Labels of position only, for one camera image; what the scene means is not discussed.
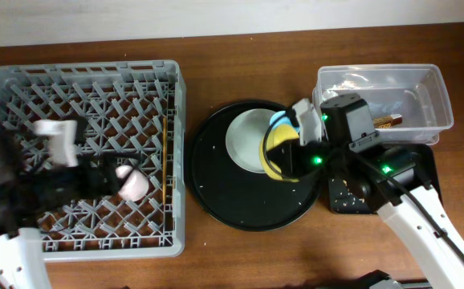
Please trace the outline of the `food scraps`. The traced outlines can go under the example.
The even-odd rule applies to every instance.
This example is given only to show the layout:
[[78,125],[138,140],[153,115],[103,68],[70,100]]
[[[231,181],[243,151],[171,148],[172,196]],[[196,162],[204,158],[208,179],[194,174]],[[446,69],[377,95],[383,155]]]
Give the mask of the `food scraps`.
[[364,200],[354,196],[347,188],[346,181],[332,178],[328,181],[329,207],[335,214],[369,214]]

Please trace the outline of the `pink cup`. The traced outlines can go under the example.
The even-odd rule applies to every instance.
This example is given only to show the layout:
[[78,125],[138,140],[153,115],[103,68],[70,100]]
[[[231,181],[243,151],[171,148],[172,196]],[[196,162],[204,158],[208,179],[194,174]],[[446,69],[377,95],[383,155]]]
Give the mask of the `pink cup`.
[[118,195],[125,201],[139,201],[149,191],[149,180],[138,169],[122,165],[115,169],[115,173],[120,180]]

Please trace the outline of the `yellow bowl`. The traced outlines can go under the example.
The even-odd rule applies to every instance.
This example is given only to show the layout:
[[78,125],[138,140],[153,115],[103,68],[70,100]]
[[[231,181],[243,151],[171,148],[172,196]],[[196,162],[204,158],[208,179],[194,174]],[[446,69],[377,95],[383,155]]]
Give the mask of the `yellow bowl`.
[[[259,160],[263,167],[264,172],[268,177],[276,181],[289,181],[289,182],[298,182],[295,178],[280,177],[278,173],[281,172],[280,167],[278,167],[274,162],[271,161],[274,169],[271,169],[267,163],[266,158],[263,156],[263,141],[265,137],[259,143]],[[281,124],[276,128],[272,129],[267,137],[267,146],[266,151],[268,152],[271,149],[281,145],[286,140],[297,140],[299,143],[299,134],[296,130],[289,124]]]

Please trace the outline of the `blue cup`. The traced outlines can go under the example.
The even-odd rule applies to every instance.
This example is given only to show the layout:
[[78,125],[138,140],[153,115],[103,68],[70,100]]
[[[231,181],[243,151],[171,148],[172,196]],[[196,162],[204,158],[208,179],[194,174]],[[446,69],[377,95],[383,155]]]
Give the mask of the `blue cup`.
[[270,125],[273,126],[273,128],[277,128],[278,126],[286,124],[292,127],[296,132],[300,131],[300,127],[293,124],[291,122],[291,119],[286,115],[285,111],[279,111],[273,114],[270,118]]

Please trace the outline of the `gold snack wrapper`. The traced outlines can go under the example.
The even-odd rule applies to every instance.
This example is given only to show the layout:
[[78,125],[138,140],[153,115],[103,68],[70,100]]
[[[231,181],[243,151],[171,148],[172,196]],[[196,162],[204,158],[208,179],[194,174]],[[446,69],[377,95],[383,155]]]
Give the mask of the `gold snack wrapper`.
[[389,116],[377,117],[373,120],[373,125],[375,128],[391,128],[401,123],[402,123],[401,114],[393,114]]

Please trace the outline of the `wooden chopstick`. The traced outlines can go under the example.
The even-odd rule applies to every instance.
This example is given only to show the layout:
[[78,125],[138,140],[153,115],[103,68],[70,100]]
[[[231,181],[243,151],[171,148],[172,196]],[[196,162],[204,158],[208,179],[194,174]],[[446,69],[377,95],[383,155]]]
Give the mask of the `wooden chopstick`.
[[163,133],[162,133],[162,204],[166,204],[167,194],[167,132],[168,132],[168,120],[167,116],[163,118]]

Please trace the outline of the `white napkin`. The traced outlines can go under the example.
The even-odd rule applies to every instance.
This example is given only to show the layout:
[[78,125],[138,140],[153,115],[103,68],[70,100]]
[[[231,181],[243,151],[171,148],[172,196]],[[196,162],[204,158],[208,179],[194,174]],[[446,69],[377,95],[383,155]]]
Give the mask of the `white napkin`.
[[327,100],[330,100],[331,98],[337,97],[338,95],[339,94],[335,91],[327,90],[323,92],[322,98],[323,98],[323,101],[327,101]]

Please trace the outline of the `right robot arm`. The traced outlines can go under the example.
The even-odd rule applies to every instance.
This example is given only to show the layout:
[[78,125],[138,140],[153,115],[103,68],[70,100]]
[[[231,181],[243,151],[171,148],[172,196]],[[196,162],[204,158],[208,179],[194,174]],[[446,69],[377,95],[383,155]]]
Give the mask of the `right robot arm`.
[[278,181],[345,181],[404,243],[431,287],[464,288],[464,240],[434,186],[432,153],[417,148],[384,144],[367,102],[350,93],[276,113],[259,157]]

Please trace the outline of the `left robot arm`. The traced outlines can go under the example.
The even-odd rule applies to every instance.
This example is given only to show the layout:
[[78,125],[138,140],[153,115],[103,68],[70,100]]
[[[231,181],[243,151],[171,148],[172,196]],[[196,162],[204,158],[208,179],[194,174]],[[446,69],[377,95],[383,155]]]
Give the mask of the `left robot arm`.
[[73,200],[117,193],[110,157],[94,167],[88,156],[74,167],[26,171],[8,132],[0,132],[0,288],[48,288],[38,217]]

